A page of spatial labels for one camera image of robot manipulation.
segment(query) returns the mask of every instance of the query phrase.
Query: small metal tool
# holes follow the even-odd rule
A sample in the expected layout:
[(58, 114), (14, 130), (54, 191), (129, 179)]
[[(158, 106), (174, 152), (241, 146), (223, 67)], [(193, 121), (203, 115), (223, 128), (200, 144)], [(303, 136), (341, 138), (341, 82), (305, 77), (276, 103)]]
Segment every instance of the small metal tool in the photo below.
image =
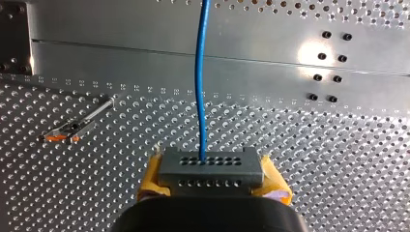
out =
[(96, 110), (89, 113), (81, 120), (77, 120), (76, 117), (67, 119), (61, 123), (57, 128), (42, 134), (39, 136), (39, 141), (45, 142), (58, 142), (65, 141), (70, 145), (73, 142), (77, 142), (80, 138), (87, 133), (91, 132), (96, 127), (96, 122), (93, 120), (98, 114), (105, 109), (114, 105), (114, 99), (110, 98), (104, 104), (100, 105)]

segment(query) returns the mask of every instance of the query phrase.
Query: hole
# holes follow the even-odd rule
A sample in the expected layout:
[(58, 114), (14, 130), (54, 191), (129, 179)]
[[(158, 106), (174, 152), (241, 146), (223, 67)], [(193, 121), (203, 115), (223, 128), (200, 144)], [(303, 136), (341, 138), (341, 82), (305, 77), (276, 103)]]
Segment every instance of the hole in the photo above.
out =
[(195, 181), (189, 180), (188, 181), (188, 186), (193, 187), (195, 185)]
[(214, 185), (214, 182), (211, 180), (206, 181), (206, 186), (207, 187), (212, 187)]
[(316, 81), (321, 81), (323, 79), (323, 76), (321, 74), (316, 74), (313, 76), (313, 79)]
[(242, 184), (241, 181), (235, 181), (235, 183), (233, 184), (235, 187), (239, 187)]
[(325, 53), (319, 53), (319, 54), (317, 55), (317, 58), (319, 58), (319, 60), (325, 60), (326, 57), (327, 57), (327, 55), (326, 55)]
[(203, 181), (196, 181), (196, 185), (198, 187), (203, 187), (204, 186), (204, 182)]
[(339, 55), (337, 59), (342, 63), (347, 61), (347, 57), (345, 55)]
[(329, 39), (332, 36), (332, 32), (330, 31), (325, 31), (322, 33), (322, 37), (325, 39)]
[(222, 181), (216, 180), (216, 181), (215, 181), (215, 186), (216, 186), (216, 187), (221, 187), (221, 186), (222, 186)]

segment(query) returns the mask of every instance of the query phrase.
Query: aluminum sheet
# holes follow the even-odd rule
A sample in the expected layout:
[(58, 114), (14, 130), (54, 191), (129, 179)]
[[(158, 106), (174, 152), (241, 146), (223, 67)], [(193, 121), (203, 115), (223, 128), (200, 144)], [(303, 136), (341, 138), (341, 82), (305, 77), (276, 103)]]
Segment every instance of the aluminum sheet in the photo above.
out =
[[(193, 54), (199, 3), (33, 0), (32, 38)], [(213, 3), (206, 49), (209, 56), (410, 73), (408, 0)], [(323, 39), (323, 31), (333, 36)], [(344, 33), (352, 34), (352, 41), (344, 41)], [(318, 60), (320, 52), (328, 58)], [(348, 57), (346, 63), (337, 60), (340, 54)]]

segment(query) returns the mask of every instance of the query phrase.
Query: metal strip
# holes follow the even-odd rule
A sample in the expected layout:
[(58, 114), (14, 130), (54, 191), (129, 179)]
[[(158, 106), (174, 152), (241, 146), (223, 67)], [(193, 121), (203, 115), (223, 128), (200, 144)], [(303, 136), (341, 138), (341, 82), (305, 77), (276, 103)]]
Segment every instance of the metal strip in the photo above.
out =
[[(207, 55), (410, 73), (408, 1), (241, 2), (215, 1)], [(33, 2), (31, 10), (33, 39), (194, 53), (196, 1), (52, 0)], [(324, 31), (333, 36), (322, 38)], [(343, 40), (345, 33), (353, 39)], [(319, 53), (327, 59), (319, 60)], [(340, 63), (339, 55), (347, 61)]]
[[(182, 95), (193, 100), (193, 56), (70, 44), (34, 43), (33, 47), (41, 76), (58, 76), (63, 85), (67, 79), (99, 86), (110, 95), (119, 94), (111, 89), (120, 87), (122, 95), (147, 90), (160, 98)], [(321, 81), (313, 79), (316, 74), (322, 75)], [(342, 77), (340, 83), (334, 81), (336, 75)], [(359, 115), (410, 113), (410, 78), (404, 76), (216, 58), (205, 60), (205, 76), (207, 100)], [(310, 101), (309, 94), (318, 100)], [(337, 102), (329, 102), (330, 96)]]

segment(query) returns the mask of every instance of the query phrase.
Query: metal surface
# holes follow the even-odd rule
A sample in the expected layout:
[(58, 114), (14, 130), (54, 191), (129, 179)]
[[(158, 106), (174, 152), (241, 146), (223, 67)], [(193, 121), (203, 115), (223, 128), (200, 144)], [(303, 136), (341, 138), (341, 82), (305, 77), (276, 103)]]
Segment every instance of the metal surface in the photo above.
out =
[(0, 1), (0, 73), (33, 74), (27, 6)]
[[(211, 10), (207, 52), (220, 58), (205, 60), (208, 149), (271, 154), (312, 231), (409, 231), (409, 2), (255, 2)], [(155, 145), (198, 149), (198, 13), (196, 1), (30, 2), (40, 75), (0, 81), (2, 230), (109, 231)], [(317, 63), (318, 50), (348, 60)], [(106, 95), (118, 103), (83, 143), (37, 142)]]
[[(193, 54), (199, 2), (32, 1), (32, 38)], [(410, 73), (408, 0), (275, 0), (270, 6), (266, 0), (240, 2), (213, 1), (207, 55)], [(324, 31), (333, 36), (322, 38)], [(345, 33), (353, 39), (343, 40)], [(328, 58), (317, 59), (320, 52)], [(339, 62), (339, 55), (346, 55), (347, 62)]]
[(208, 152), (206, 161), (198, 152), (166, 148), (158, 172), (160, 186), (172, 195), (250, 195), (262, 186), (263, 172), (255, 148), (237, 152)]

